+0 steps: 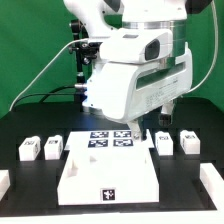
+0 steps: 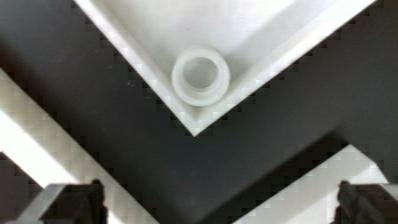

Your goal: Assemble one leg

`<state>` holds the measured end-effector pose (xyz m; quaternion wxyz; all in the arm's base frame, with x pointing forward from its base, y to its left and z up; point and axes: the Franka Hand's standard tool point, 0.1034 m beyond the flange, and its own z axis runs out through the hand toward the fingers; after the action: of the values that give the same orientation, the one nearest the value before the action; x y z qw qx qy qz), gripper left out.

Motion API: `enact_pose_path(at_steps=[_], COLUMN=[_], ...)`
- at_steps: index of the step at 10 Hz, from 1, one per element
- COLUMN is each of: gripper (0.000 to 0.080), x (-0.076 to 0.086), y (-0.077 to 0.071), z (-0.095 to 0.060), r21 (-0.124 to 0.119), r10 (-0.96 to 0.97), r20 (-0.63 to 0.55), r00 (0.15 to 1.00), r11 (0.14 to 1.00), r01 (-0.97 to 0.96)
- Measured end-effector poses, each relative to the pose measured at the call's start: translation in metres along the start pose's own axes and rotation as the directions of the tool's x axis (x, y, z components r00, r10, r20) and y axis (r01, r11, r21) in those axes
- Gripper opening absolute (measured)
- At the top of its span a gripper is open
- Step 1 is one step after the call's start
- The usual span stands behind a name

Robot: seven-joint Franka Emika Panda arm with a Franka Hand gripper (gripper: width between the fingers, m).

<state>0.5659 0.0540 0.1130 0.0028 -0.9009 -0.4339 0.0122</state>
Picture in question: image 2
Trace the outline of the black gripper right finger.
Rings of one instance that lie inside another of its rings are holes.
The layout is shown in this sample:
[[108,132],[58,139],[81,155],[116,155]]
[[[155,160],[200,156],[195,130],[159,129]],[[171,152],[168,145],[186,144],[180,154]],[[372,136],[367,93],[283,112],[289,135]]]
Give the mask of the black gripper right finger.
[[398,224],[398,184],[339,183],[331,224]]

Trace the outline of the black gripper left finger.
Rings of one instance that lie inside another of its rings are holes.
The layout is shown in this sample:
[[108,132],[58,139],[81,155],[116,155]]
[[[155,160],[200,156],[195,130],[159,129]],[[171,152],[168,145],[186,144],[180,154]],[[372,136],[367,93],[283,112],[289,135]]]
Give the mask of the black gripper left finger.
[[13,224],[108,224],[106,218],[104,186],[93,179],[88,184],[49,184]]

